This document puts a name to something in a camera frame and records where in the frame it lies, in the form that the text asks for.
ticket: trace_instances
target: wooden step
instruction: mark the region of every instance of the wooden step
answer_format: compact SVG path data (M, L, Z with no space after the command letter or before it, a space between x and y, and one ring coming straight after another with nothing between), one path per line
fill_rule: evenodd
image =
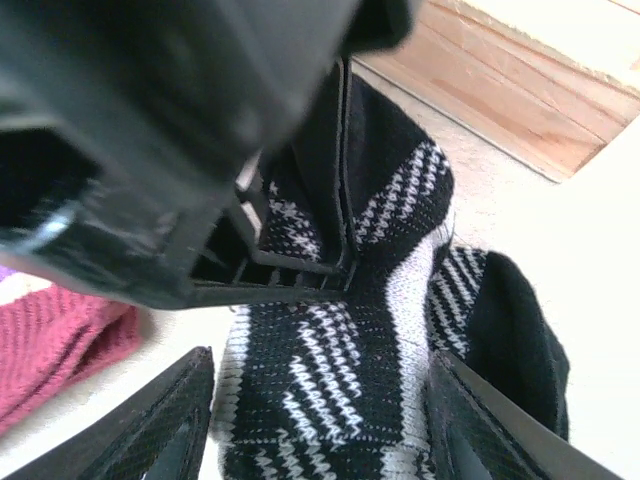
M369 68L561 181L640 114L640 0L429 0Z

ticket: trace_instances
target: black clip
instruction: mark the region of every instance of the black clip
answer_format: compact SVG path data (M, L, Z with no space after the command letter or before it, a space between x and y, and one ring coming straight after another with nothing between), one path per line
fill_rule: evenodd
M260 250L257 238L266 199L254 169L248 185L236 189L193 270L194 305L329 300L348 288L356 266L347 183L350 80L349 61L336 62L291 143L322 235L322 260Z

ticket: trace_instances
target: black fabric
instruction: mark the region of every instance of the black fabric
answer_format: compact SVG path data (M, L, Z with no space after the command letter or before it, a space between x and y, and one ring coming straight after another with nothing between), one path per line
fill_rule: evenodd
M357 218L420 141L433 148L437 145L400 107L355 75L350 102L349 190ZM453 177L450 181L453 188Z
M533 288L504 255L487 255L467 336L471 346L467 365L542 425L567 439L569 362L544 320Z

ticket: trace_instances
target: white stripe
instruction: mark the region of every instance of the white stripe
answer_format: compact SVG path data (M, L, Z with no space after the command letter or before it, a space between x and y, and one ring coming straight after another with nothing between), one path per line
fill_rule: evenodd
M429 297L429 302L431 302L431 298L433 298L433 295L431 295ZM435 323L433 318L430 319L430 322L433 324ZM442 339L442 337L440 336L440 334L437 331L433 331L431 332L431 341L433 343L435 343L435 345L439 348L439 349L446 349L447 348L447 344L445 343L445 341Z
M289 471L288 478L292 480L305 480L302 476L304 470L300 466L300 460L296 456L295 447L289 440L289 434L279 428L278 433L278 456L284 461L285 468Z
M376 193L369 203L362 215L356 221L356 242L362 243L369 233L369 227L371 226L371 219L375 217L374 210L379 208L379 202L382 201L382 192Z
M478 282L476 282L476 277L474 275L471 275L471 272L469 272L467 266L464 264L464 259L460 256L460 249L453 248L451 250L451 256L455 260L456 265L458 265L458 268L460 268L464 276L467 278L467 280L469 280L469 283L473 287L475 293L478 293L478 291L480 290L480 285L478 285Z
M353 366L357 367L360 365L360 352L356 347L356 344L353 342L352 336L357 337L357 332L353 332L352 329L349 328L348 324L351 322L343 322L338 321L338 330L342 335L340 335L340 340L344 344L344 348L347 350L349 354L349 358L353 361Z
M433 163L429 163L429 166L424 172L424 180L422 182L423 195L430 195L436 188L436 173L437 167Z
M407 181L406 196L404 204L401 207L402 212L399 217L401 220L408 218L413 212L413 206L416 204L416 197L418 196L418 188L420 187L420 174L424 168L424 149L426 145L421 143L413 151L411 155L411 161L409 164L409 179Z
M442 225L418 243L387 282L385 298L399 351L402 445L385 448L383 478L417 479L418 452L429 448L423 410L429 360L425 301L436 249L446 245L452 234L453 210L450 208ZM407 449L412 447L416 451L407 458Z
M449 272L451 279L455 283L456 287L458 287L460 296L464 299L464 303L468 307L473 303L473 298L471 297L471 293L469 293L469 290L467 290L467 287L464 284L464 281L462 280L462 278L460 278L460 275L458 274L458 271L454 267L453 262L451 262L451 260L449 259L446 259L443 262L443 266L444 268L447 269L447 272Z
M296 429L307 442L308 448L305 453L315 467L314 473L321 474L324 480L337 480L336 474L331 472L331 465L320 452L321 445L318 441L318 431L311 425L311 420L304 414L301 405L295 400L291 392L285 392L284 397L285 410L289 412L289 416L296 422Z
M322 424L327 428L327 436L333 439L336 444L344 444L344 440L340 438L342 429L337 424L336 418L327 408L327 401L322 398L322 392L319 390L318 385L312 381L313 377L309 373L306 365L302 363L302 359L300 357L293 357L293 360L289 363L289 372L294 376L295 383L307 396L307 400L311 404L311 408L316 412L320 417Z
M302 438L309 443L316 441L318 431L313 427L309 417L302 411L302 406L297 402L293 393L284 392L283 405L284 409L289 412L289 417L296 422L296 429L302 434Z
M378 221L373 232L373 237L370 239L371 243L377 243L381 238L384 238L386 230L389 228L389 220L391 220L391 214L396 209L396 202L398 201L398 193L402 191L402 181L404 173L404 165L398 168L396 173L391 177L391 183L387 185L385 189L387 196L385 203L382 207L382 213L378 216Z
M215 389L211 429L213 438L219 442L218 464L222 477L225 477L225 458L233 440L233 422L238 410L242 374L249 351L249 334L251 333L248 306L243 305L235 310L236 321L231 327L227 347L222 360L220 379Z
M431 471L429 465L429 458L431 457L432 452L431 445L429 445L429 449L423 453L422 462L420 465L420 470L422 472L422 480L436 480L435 474Z
M449 163L449 159L440 148L440 145L433 145L432 151L433 151L433 155L436 156L438 161L440 162L440 170L438 171L438 173L440 173L441 175L444 175L451 167L451 164Z
M360 382L353 370L346 364L347 359L344 351L340 348L338 332L335 327L335 314L332 315L329 309L318 305L309 307L307 313L310 313L322 325L324 330L323 337L329 342L329 350L331 351L334 365L340 372L343 381L347 384L347 388L354 393L355 398L360 397L362 395Z
M256 465L258 465L258 468L260 468L260 471L262 472L262 478L265 480L278 479L278 471L271 465L273 461L270 458L267 458L267 451L264 448L258 451L255 461Z
M442 325L444 329L444 333L447 335L447 338L453 344L453 346L458 350L458 353L464 356L467 353L469 344L451 329L451 323L449 322L449 319L447 318L447 314L444 311L444 308L442 308L442 305L440 304L440 300L438 300L437 295L431 295L431 297L429 298L429 301L433 305L434 310L437 312L438 317L440 318L440 324Z
M473 251L470 248L469 249L465 248L464 256L469 261L469 264L471 265L471 269L473 270L473 273L475 273L478 276L478 278L481 278L482 270L480 269L480 265L478 265L478 262L476 262L476 259L473 256Z
M336 318L340 322L344 322L354 337L358 336L358 328L356 327L356 324L353 323L351 314L347 311L347 304L345 302L332 303L329 306L329 310L336 314Z
M305 257L317 262L320 260L320 246L311 230L311 222L307 215L300 211L295 202L290 202L278 196L278 187L275 183L269 186L269 209L280 220L286 222L283 227L291 246L298 247Z
M435 280L442 291L442 296L447 301L449 308L451 309L451 313L453 314L453 319L456 323L458 323L460 318L462 318L462 311L460 310L460 306L458 305L458 301L451 291L449 287L449 283L444 278L443 275L438 275L438 278Z
M336 374L333 372L329 359L318 341L315 329L311 328L309 322L304 321L300 322L298 333L300 334L300 338L304 344L309 349L309 353L318 367L316 372L321 375L320 381L325 385L325 389L329 392L329 396L333 399L336 405L338 405L340 413L344 417L347 425L351 427L353 435L358 435L360 433L358 425L362 423L363 419L358 415L356 409L351 406L349 396L340 389L340 383L336 380Z

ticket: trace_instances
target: black plastic object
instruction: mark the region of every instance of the black plastic object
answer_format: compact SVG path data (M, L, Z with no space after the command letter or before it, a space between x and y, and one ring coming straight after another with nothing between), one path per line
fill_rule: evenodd
M441 480L620 480L449 352L430 361L429 421Z
M414 3L0 2L0 264L161 309L339 294L348 58L333 66L397 44ZM260 252L241 207L265 199L236 188L291 144L317 264Z
M211 351L191 350L94 425L6 480L196 480L213 375Z

